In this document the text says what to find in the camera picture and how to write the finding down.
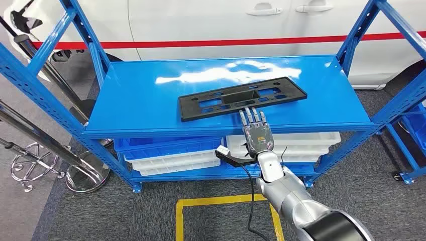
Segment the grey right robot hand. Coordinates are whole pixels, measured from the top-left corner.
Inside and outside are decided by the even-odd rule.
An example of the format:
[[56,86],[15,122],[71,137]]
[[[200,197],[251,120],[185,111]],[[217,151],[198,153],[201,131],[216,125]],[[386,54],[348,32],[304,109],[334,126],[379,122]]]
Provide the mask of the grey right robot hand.
[[257,112],[254,107],[245,106],[244,109],[239,110],[239,114],[250,157],[255,158],[261,152],[272,151],[273,135],[264,112]]

